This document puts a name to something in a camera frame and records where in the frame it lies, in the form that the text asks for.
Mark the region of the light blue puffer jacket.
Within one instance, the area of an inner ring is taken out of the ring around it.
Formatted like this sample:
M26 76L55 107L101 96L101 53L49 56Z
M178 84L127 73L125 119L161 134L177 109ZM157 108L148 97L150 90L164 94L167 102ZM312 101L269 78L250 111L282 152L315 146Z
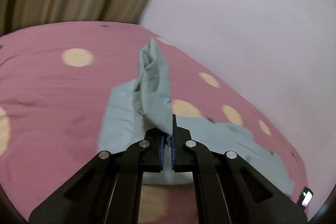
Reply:
M138 77L111 90L97 151L121 152L155 127L166 134L166 141L171 141L173 112L166 59L154 39L139 50L138 59ZM293 194L294 182L280 156L257 144L248 129L190 114L178 114L177 124L211 151L235 151L287 196Z

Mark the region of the pink polka-dot bed sheet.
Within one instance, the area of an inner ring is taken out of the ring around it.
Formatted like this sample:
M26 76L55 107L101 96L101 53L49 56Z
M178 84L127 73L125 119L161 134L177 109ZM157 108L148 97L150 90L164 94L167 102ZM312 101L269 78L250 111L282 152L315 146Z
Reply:
M299 154L216 74L138 25L66 22L1 38L1 186L24 219L96 155L110 92L137 77L151 39L169 66L178 125L217 152L236 150L298 200Z

